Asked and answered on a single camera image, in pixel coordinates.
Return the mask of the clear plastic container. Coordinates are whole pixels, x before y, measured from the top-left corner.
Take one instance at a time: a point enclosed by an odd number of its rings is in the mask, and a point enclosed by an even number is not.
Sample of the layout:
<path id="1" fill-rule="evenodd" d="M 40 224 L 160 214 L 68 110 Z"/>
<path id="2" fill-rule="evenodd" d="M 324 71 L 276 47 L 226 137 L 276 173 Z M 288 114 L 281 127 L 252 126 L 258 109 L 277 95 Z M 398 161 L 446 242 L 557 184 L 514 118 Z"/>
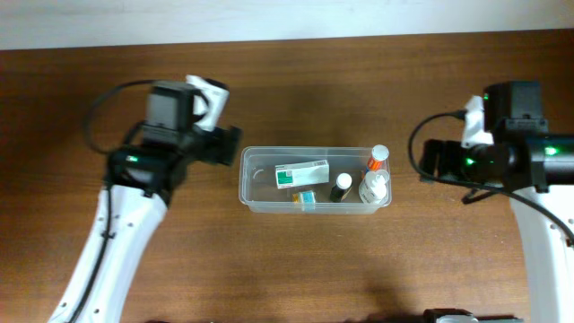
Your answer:
<path id="1" fill-rule="evenodd" d="M 305 146 L 250 146 L 241 154 L 239 171 L 239 200 L 255 213 L 265 214 L 373 214 L 392 201 L 389 195 L 381 204 L 365 204 L 359 196 L 362 172 L 370 157 L 369 147 L 305 147 Z M 279 189 L 275 182 L 277 165 L 327 160 L 330 167 L 329 181 L 324 184 Z M 336 177 L 348 173 L 352 187 L 340 203 L 329 200 Z M 292 196 L 301 191 L 316 193 L 315 209 L 303 213 L 293 202 Z"/>

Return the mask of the white medicine box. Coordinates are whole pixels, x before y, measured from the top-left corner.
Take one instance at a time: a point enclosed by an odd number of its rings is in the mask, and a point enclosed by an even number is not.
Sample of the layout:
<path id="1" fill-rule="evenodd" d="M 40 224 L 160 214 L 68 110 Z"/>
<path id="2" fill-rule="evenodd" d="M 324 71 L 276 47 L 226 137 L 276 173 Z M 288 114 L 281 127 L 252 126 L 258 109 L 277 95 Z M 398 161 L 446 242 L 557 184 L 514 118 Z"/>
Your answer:
<path id="1" fill-rule="evenodd" d="M 283 164 L 275 167 L 275 182 L 279 189 L 324 184 L 329 173 L 327 160 Z"/>

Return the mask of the gold lid balm jar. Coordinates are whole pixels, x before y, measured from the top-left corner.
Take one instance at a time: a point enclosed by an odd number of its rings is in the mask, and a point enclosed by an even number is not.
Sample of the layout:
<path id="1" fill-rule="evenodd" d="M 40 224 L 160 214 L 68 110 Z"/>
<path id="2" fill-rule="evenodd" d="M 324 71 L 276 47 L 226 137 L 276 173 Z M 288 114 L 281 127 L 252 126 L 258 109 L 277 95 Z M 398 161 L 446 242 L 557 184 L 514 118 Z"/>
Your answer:
<path id="1" fill-rule="evenodd" d="M 315 209 L 316 193 L 313 190 L 301 191 L 292 196 L 292 202 L 303 212 Z"/>

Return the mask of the orange tube white cap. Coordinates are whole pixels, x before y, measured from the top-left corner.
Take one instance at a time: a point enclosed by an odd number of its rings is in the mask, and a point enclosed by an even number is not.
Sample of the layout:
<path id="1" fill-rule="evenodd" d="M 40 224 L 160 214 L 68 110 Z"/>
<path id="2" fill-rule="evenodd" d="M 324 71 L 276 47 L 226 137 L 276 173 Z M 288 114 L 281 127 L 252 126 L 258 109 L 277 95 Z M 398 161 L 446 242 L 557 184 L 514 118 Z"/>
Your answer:
<path id="1" fill-rule="evenodd" d="M 367 161 L 366 167 L 362 172 L 365 176 L 368 172 L 382 170 L 385 162 L 389 157 L 389 150 L 383 144 L 377 144 L 371 149 L 370 157 Z"/>

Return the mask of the white squeeze bottle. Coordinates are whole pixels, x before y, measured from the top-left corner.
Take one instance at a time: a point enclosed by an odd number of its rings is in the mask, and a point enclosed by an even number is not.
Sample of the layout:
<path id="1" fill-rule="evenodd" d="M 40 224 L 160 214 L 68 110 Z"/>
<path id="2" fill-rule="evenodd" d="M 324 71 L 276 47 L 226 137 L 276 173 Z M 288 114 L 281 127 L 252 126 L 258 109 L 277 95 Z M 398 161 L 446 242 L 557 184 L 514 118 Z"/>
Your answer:
<path id="1" fill-rule="evenodd" d="M 365 204 L 381 204 L 387 201 L 390 175 L 386 170 L 369 171 L 359 185 L 359 196 Z"/>

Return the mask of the dark bottle white cap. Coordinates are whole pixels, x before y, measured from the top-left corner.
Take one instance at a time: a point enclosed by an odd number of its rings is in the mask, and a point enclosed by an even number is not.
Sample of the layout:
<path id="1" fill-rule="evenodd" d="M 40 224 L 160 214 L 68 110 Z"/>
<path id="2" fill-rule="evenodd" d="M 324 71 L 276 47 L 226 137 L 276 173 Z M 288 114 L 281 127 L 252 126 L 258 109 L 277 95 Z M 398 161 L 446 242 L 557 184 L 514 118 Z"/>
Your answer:
<path id="1" fill-rule="evenodd" d="M 352 177 L 348 173 L 340 173 L 331 189 L 329 200 L 333 203 L 342 202 L 352 187 Z"/>

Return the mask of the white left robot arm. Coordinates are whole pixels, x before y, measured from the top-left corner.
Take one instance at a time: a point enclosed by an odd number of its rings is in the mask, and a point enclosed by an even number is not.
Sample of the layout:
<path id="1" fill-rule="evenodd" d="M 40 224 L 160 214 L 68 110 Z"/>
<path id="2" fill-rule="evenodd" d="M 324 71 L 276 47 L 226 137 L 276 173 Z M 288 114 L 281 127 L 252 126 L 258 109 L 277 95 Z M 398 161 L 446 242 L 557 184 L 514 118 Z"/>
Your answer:
<path id="1" fill-rule="evenodd" d="M 174 190 L 195 161 L 230 166 L 241 129 L 192 127 L 178 147 L 142 141 L 135 124 L 107 158 L 89 237 L 52 322 L 118 322 L 146 246 L 167 213 Z"/>

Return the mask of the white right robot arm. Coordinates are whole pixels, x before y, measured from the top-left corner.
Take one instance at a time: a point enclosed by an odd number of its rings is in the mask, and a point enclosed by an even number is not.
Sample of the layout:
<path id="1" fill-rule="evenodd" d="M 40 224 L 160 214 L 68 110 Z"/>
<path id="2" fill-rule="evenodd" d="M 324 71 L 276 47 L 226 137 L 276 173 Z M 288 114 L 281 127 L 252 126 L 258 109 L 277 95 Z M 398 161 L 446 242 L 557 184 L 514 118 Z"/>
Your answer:
<path id="1" fill-rule="evenodd" d="M 422 180 L 506 195 L 519 228 L 534 322 L 573 320 L 573 137 L 526 135 L 474 146 L 429 139 Z"/>

